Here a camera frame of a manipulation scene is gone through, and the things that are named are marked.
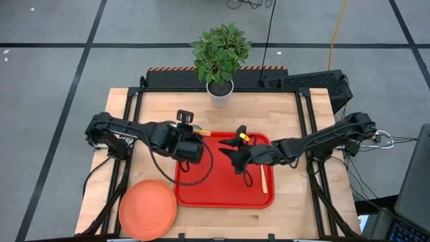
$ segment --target wooden tabletop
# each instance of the wooden tabletop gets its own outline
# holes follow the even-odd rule
[[[127,89],[110,90],[106,111],[113,117],[122,118],[126,103]],[[312,104],[318,129],[333,125],[335,120],[331,111],[330,99],[326,89],[311,89]],[[134,113],[133,100],[130,120]],[[306,116],[307,130],[310,132],[306,101],[302,98]],[[204,92],[148,92],[144,93],[140,110],[140,123],[149,121],[175,120],[178,109],[194,113],[194,124],[205,130],[235,131],[241,124],[248,132],[260,132],[271,140],[288,137],[301,137],[300,123],[295,96],[293,93],[233,93],[230,103],[222,109],[210,105],[209,96]],[[334,157],[342,158],[339,151]],[[96,151],[91,169],[106,158],[106,150]],[[157,155],[157,161],[168,175],[174,176],[175,162]],[[84,231],[103,208],[113,162],[95,172],[87,184],[76,232]],[[345,166],[334,159],[326,162],[327,178],[333,205],[351,228],[359,233],[357,213],[349,187]],[[275,166],[275,200],[264,209],[240,208],[192,208],[178,205],[177,216],[172,227],[163,237],[177,238],[185,233],[187,238],[248,238],[265,239],[273,233],[277,239],[317,239],[314,208],[312,205],[306,161],[302,157],[297,169],[290,166]],[[132,158],[129,186],[144,179],[159,179],[173,188],[150,160],[148,149],[137,142]],[[327,212],[320,202],[324,217],[325,233],[330,235]],[[112,210],[115,221],[117,206]],[[109,232],[114,230],[110,223]]]

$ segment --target orange plate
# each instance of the orange plate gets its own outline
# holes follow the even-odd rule
[[[166,233],[176,216],[176,198],[162,181],[148,179],[134,184],[120,204],[120,222],[133,239],[150,241]]]

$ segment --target concrete floor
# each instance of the concrete floor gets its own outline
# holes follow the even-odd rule
[[[105,0],[0,1],[0,241],[17,237],[63,111],[69,115],[63,120],[64,130],[57,130],[61,137],[24,236],[27,240],[73,235],[92,157],[83,131],[92,115],[104,110],[109,88],[136,85],[149,67],[193,65],[190,48],[92,48],[85,58],[85,43],[101,3]],[[342,3],[277,1],[269,41],[329,43]],[[430,2],[396,0],[396,4],[413,41],[430,43]],[[253,10],[244,4],[231,10],[224,0],[107,0],[100,13],[97,32],[90,38],[93,43],[191,42],[222,22],[236,22],[250,40],[265,42],[271,9]],[[417,136],[421,125],[430,122],[430,89],[419,58],[417,62],[408,47],[419,48],[424,63],[430,64],[428,45],[359,45],[411,44],[389,0],[350,0],[337,43],[358,44],[333,53],[333,68],[347,74],[355,96],[347,113],[364,111],[391,135]],[[263,53],[263,48],[253,49],[248,64],[260,65]],[[328,53],[328,48],[270,48],[265,63],[286,65],[290,74],[324,71]],[[85,64],[81,76],[79,63]],[[69,89],[77,83],[67,102]],[[413,147],[396,145],[360,153],[353,160],[377,196],[393,195],[400,189]],[[358,187],[355,180],[351,183]]]

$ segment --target red tray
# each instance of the red tray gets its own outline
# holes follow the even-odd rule
[[[255,135],[257,144],[269,144],[270,140],[259,133]],[[221,153],[218,148],[230,148],[228,145],[218,143],[220,140],[233,138],[234,132],[212,132],[205,137],[204,142],[209,146],[214,156],[214,168],[209,177],[195,186],[178,186],[175,184],[175,195],[178,203],[184,206],[211,207],[211,208],[266,208],[275,199],[275,186],[273,182],[273,168],[264,166],[267,193],[261,187],[261,168],[258,165],[248,165],[247,171],[253,178],[253,186],[247,187],[243,175],[234,173],[230,159]],[[205,148],[202,160],[198,165],[189,165],[189,171],[183,172],[176,165],[175,179],[181,182],[194,182],[202,178],[210,164],[210,156]]]

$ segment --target white flower pot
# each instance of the white flower pot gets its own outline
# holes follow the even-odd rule
[[[230,81],[230,82],[231,82],[230,92],[227,95],[224,95],[222,97],[216,96],[216,95],[210,93],[210,91],[208,89],[209,83],[206,83],[206,91],[209,93],[210,102],[215,108],[223,108],[228,104],[228,102],[230,100],[231,93],[233,92],[233,89],[234,89],[233,81]]]

